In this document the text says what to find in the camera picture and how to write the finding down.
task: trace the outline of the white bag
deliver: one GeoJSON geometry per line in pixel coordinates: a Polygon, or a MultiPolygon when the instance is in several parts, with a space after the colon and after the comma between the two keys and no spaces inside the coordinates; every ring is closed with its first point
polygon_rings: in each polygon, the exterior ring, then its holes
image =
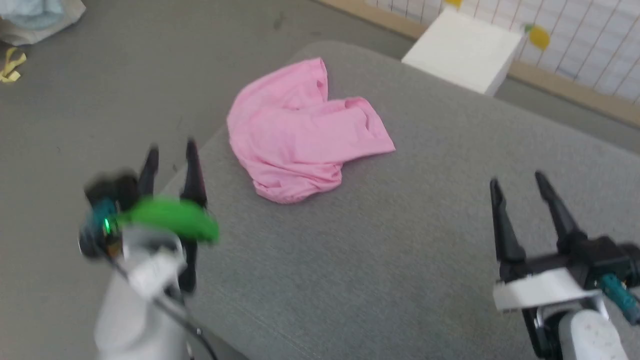
{"type": "Polygon", "coordinates": [[[0,0],[0,40],[35,44],[77,22],[85,9],[81,0],[0,0]]]}

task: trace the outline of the gray cushion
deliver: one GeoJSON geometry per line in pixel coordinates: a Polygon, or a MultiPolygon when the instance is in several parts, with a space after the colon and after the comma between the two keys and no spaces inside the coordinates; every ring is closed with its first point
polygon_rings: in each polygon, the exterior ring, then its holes
{"type": "MultiPolygon", "coordinates": [[[[534,359],[522,317],[493,305],[489,180],[529,254],[542,254],[556,236],[536,169],[588,233],[629,241],[639,159],[365,49],[322,42],[292,61],[315,56],[330,98],[368,99],[397,151],[348,163],[336,190],[283,206],[255,194],[219,131],[200,154],[221,245],[200,255],[194,315],[251,359],[534,359]]],[[[640,353],[638,331],[609,309],[640,353]]]]}

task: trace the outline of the pink cloth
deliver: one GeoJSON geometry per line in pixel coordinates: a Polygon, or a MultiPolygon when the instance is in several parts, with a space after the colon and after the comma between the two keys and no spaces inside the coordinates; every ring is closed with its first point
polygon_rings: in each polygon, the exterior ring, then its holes
{"type": "Polygon", "coordinates": [[[342,182],[342,164],[396,148],[361,97],[327,101],[322,59],[284,67],[244,88],[227,118],[231,148],[256,192],[290,204],[342,182]]]}

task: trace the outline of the teal handle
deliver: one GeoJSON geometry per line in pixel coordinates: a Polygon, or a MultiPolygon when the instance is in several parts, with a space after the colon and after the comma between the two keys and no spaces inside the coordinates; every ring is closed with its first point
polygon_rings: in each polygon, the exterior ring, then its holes
{"type": "Polygon", "coordinates": [[[629,324],[637,325],[640,323],[640,306],[636,297],[622,285],[622,282],[615,275],[607,274],[601,277],[598,287],[622,311],[629,324]]]}

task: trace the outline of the green light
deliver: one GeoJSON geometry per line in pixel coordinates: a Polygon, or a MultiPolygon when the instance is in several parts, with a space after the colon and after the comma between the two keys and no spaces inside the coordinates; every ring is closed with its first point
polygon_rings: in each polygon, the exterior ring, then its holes
{"type": "Polygon", "coordinates": [[[107,235],[111,234],[111,224],[109,224],[109,219],[104,219],[104,232],[107,235]]]}

